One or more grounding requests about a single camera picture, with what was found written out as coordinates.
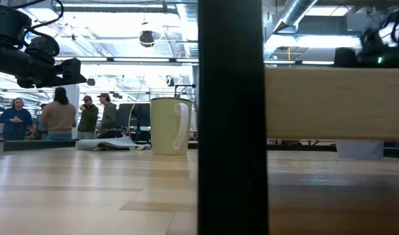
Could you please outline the grey folded cloth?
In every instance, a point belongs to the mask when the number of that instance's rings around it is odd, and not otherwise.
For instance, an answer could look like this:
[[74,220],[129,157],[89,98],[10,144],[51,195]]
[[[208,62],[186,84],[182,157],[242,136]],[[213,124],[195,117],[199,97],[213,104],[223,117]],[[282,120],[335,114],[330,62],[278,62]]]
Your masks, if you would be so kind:
[[120,138],[81,139],[76,147],[88,151],[130,150],[141,151],[151,149],[150,144],[136,144],[129,136]]

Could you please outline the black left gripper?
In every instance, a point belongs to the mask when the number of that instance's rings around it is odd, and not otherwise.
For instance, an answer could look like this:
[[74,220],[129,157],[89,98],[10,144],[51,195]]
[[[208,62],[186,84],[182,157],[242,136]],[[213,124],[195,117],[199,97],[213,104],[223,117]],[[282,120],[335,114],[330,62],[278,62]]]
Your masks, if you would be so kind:
[[0,72],[15,76],[22,88],[40,88],[63,86],[64,83],[86,83],[87,79],[80,74],[81,61],[77,58],[55,66],[53,52],[57,43],[45,37],[35,37],[24,52],[15,47],[0,46]]

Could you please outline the silver ventilation duct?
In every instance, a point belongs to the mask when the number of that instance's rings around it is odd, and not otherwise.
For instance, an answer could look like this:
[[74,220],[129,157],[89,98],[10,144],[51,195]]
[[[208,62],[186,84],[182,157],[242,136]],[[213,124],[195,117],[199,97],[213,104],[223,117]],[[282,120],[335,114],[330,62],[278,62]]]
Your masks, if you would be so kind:
[[298,23],[317,2],[318,0],[287,0],[283,10],[269,17],[265,25],[264,58],[270,58],[277,48],[269,42],[270,37],[288,27],[297,29]]

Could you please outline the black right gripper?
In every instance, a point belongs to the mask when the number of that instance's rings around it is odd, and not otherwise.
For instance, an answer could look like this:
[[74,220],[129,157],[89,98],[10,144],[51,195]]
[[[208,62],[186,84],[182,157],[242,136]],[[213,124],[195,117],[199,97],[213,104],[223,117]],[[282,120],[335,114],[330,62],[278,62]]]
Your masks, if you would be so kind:
[[342,68],[399,68],[399,34],[396,47],[390,47],[382,41],[379,31],[367,29],[361,36],[362,50],[357,54],[353,48],[336,48],[334,54],[334,67]]

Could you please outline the person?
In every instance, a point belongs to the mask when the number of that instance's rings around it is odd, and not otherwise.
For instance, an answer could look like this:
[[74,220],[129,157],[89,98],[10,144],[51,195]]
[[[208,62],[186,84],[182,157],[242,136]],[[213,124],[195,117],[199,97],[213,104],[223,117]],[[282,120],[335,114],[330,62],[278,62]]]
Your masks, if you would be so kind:
[[100,132],[99,138],[113,138],[112,129],[116,127],[117,108],[110,100],[108,93],[98,95],[100,103],[104,106],[103,116],[100,124],[97,125]]
[[15,98],[12,107],[6,109],[0,116],[3,124],[3,138],[5,140],[25,140],[27,127],[33,123],[31,114],[24,108],[21,98]]
[[91,96],[83,98],[83,105],[80,106],[81,117],[78,124],[77,139],[94,139],[99,109],[93,104]]
[[64,87],[57,87],[54,99],[42,111],[40,121],[48,131],[47,140],[68,140],[72,138],[72,129],[76,125],[76,107],[69,102]]
[[[45,106],[46,106],[46,104],[42,104],[40,106],[41,111],[44,110]],[[30,139],[33,139],[33,140],[45,140],[46,139],[46,136],[48,134],[48,129],[42,125],[41,115],[42,115],[42,112],[40,114],[38,114],[36,116],[35,120],[33,121],[31,135],[29,136]]]

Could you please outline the ceiling light strip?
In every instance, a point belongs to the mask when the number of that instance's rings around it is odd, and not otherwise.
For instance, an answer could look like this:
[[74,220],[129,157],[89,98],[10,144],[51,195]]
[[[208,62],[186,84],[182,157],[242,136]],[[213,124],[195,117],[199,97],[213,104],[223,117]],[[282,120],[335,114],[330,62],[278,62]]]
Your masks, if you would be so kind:
[[164,58],[164,57],[55,57],[56,61],[79,59],[83,62],[139,62],[139,63],[198,63],[195,58]]
[[264,60],[265,65],[333,65],[333,61],[311,60]]

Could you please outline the black background monitor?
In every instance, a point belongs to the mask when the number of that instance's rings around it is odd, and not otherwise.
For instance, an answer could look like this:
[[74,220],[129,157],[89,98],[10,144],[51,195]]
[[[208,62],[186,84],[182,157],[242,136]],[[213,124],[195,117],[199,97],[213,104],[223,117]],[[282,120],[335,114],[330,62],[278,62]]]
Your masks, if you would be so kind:
[[150,103],[123,103],[119,105],[116,127],[128,126],[150,126]]

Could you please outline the green mug white handle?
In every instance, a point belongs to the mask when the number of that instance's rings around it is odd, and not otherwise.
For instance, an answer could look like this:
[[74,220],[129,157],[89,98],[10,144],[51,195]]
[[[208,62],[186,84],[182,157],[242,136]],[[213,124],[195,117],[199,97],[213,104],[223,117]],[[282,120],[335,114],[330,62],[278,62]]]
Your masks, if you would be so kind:
[[150,127],[154,155],[186,155],[193,103],[176,97],[150,101]]

